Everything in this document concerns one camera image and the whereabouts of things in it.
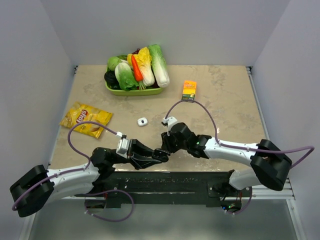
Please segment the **white earbud charging case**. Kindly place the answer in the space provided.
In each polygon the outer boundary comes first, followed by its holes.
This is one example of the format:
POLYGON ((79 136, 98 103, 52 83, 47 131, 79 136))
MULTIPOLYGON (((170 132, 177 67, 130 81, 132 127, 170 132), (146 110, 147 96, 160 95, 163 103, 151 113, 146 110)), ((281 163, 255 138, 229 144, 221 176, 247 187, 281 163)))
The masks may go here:
POLYGON ((148 120, 147 120, 146 117, 139 118, 137 120, 137 124, 138 124, 139 127, 144 127, 144 126, 146 126, 148 124, 148 120))

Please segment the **black earbud charging case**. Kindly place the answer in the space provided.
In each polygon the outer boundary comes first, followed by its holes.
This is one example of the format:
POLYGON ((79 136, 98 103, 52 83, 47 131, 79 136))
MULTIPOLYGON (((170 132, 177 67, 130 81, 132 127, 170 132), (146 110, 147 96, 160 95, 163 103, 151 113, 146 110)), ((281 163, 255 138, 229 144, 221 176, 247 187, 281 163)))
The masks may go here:
POLYGON ((161 148, 156 148, 151 157, 155 160, 161 161, 162 163, 165 163, 169 160, 170 152, 161 149, 161 148))

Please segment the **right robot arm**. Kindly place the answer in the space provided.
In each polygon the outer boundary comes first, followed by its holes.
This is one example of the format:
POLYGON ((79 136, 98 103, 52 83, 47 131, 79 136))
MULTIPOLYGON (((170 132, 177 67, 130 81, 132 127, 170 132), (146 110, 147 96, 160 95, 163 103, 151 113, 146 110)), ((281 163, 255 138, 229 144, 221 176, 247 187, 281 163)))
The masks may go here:
POLYGON ((230 197, 258 185, 282 191, 292 166, 292 160, 266 139, 250 144, 217 141, 210 135, 196 135, 183 122, 163 132, 161 139, 161 148, 171 154, 185 150, 195 158, 223 159, 250 167, 231 171, 228 181, 222 185, 223 192, 230 197))

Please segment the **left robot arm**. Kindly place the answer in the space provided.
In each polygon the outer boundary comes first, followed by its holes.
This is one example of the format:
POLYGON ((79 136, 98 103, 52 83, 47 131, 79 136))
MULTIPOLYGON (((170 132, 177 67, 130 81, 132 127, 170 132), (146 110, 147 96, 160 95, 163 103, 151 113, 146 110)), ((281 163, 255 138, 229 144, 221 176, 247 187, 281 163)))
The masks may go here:
POLYGON ((151 149, 136 139, 121 139, 115 149, 95 148, 86 164, 61 169, 36 165, 9 188, 12 210, 24 218, 64 197, 99 196, 104 190, 102 181, 115 171, 115 164, 131 164, 140 170, 165 163, 169 156, 168 151, 151 149))

